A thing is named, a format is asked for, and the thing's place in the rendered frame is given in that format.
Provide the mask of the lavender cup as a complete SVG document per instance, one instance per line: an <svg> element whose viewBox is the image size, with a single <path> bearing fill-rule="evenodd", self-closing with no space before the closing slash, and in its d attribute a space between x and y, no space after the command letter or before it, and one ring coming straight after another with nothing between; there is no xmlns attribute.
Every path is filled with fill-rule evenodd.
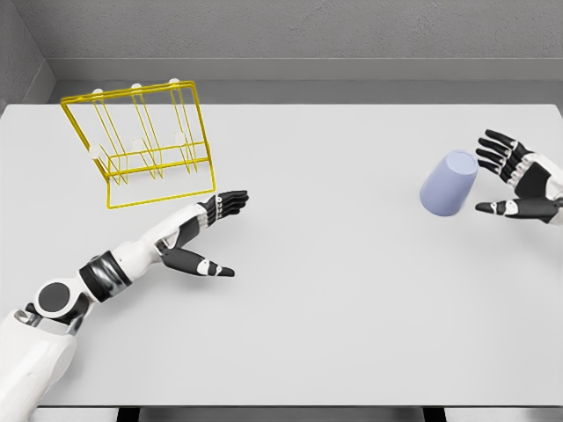
<svg viewBox="0 0 563 422"><path fill-rule="evenodd" d="M452 150L432 170L420 189L420 203L431 214L452 216L463 207L477 176L476 157Z"/></svg>

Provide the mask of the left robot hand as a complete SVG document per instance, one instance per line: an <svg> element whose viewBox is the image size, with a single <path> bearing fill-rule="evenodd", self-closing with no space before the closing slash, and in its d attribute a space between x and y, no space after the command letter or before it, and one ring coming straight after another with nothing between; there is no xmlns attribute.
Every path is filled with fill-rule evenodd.
<svg viewBox="0 0 563 422"><path fill-rule="evenodd" d="M213 195L205 202L197 202L183 208L165 222L172 224L172 231L158 235L155 246L163 264L179 272L197 276L233 277L233 269L220 266L212 260L184 246L195 239L218 220L238 215L249 195L246 190L228 191Z"/></svg>

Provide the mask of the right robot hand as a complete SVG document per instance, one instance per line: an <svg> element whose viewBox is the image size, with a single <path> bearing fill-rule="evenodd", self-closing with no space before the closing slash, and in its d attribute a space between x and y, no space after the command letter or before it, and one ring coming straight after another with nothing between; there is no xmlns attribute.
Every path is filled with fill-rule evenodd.
<svg viewBox="0 0 563 422"><path fill-rule="evenodd" d="M563 169L516 139L488 129L479 138L478 164L514 190L515 198L480 202L479 212L535 220L563 228Z"/></svg>

